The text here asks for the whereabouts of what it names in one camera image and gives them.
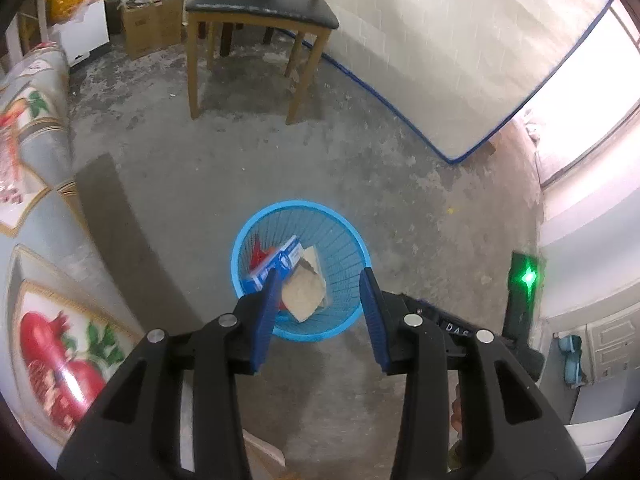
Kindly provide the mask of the person's right hand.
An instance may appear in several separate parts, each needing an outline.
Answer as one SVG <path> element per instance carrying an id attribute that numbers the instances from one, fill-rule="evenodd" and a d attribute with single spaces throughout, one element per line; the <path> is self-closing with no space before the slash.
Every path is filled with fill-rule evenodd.
<path id="1" fill-rule="evenodd" d="M 450 425 L 452 429 L 459 435 L 462 435 L 462 405 L 460 399 L 460 386 L 456 385 L 454 389 L 456 396 L 454 402 L 451 403 Z"/>

